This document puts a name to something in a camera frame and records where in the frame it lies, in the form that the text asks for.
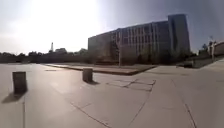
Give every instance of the distant building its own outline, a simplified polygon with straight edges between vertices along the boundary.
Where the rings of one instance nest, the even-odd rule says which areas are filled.
[[[90,37],[88,51],[94,60],[104,61],[118,61],[119,52],[122,59],[136,59],[148,53],[154,62],[160,62],[167,54],[173,57],[189,54],[186,16],[170,15],[168,21],[119,28]]]
[[[212,43],[208,46],[208,53],[209,55],[212,55]],[[214,43],[214,55],[224,55],[224,42]]]
[[[59,48],[55,50],[56,53],[67,53],[67,50],[65,48]]]

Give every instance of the tall building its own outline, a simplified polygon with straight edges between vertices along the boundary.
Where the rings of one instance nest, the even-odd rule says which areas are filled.
[[[172,54],[175,56],[189,54],[190,41],[186,16],[184,14],[170,15],[168,23]]]
[[[118,61],[136,59],[148,54],[154,62],[171,54],[189,54],[190,42],[184,14],[170,15],[168,21],[119,28],[88,39],[88,50],[94,60]]]

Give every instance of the stone block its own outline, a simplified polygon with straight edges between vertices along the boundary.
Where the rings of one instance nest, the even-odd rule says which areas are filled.
[[[13,72],[14,94],[23,94],[27,91],[26,72]]]
[[[93,82],[93,69],[84,68],[82,71],[82,80],[85,82]]]

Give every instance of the sun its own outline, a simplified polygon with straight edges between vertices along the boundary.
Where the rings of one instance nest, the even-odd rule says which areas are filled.
[[[32,0],[26,6],[29,16],[11,25],[14,36],[34,50],[48,51],[54,42],[55,47],[77,51],[101,31],[96,0]]]

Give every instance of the paved plaza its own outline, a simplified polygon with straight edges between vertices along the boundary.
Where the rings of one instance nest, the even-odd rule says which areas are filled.
[[[158,66],[133,76],[38,64],[0,65],[0,128],[223,128],[224,60],[201,69]],[[12,72],[29,91],[13,99]]]

